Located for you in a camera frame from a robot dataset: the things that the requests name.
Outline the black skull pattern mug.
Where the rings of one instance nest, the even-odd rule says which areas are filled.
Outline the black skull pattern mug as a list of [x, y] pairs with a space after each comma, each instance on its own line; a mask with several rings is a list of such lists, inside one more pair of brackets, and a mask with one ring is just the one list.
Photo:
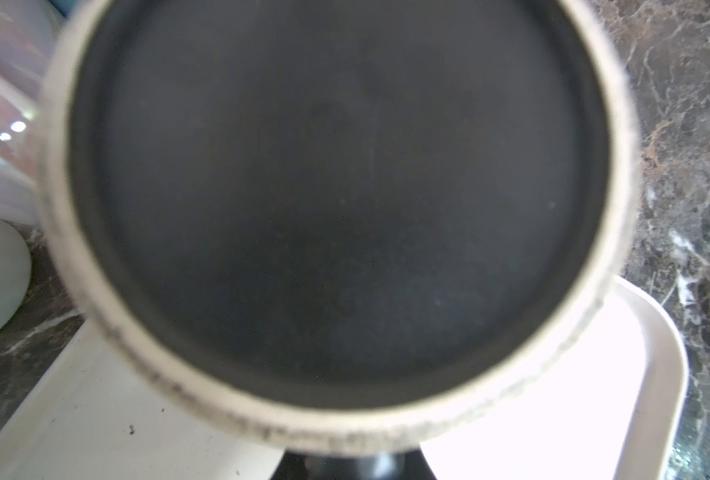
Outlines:
[[76, 304], [277, 479], [430, 479], [633, 236], [637, 120], [583, 1], [86, 1], [41, 94]]

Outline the pink mug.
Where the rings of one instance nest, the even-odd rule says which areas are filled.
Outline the pink mug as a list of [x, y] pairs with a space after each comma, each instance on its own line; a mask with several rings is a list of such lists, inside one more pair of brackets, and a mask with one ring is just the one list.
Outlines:
[[28, 128], [64, 17], [48, 1], [0, 1], [0, 219], [38, 223]]

